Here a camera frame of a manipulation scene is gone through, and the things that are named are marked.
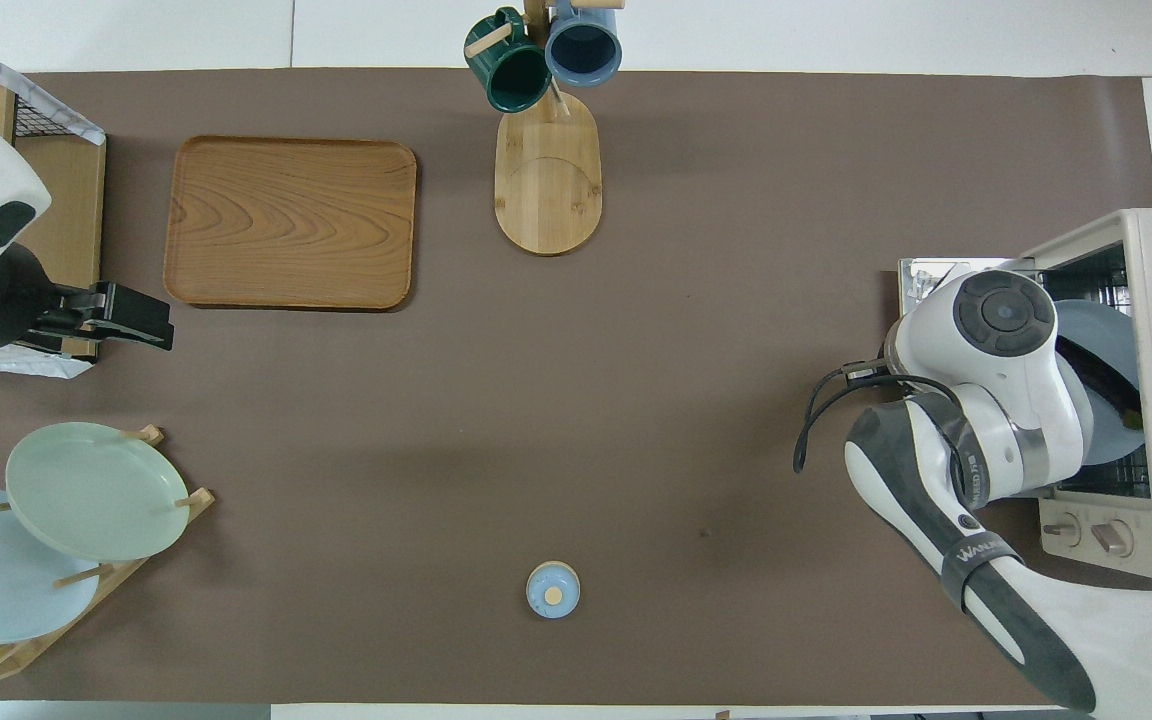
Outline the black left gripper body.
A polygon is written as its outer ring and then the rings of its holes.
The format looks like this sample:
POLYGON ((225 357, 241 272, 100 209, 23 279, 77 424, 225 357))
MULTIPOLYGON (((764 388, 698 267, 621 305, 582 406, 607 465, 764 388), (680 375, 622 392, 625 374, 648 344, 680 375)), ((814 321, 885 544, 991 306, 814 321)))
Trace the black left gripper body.
POLYGON ((56 300, 35 320, 36 334, 94 343, 120 340, 172 350, 175 328, 166 302, 109 281, 96 282, 86 290, 61 285, 54 288, 56 300))

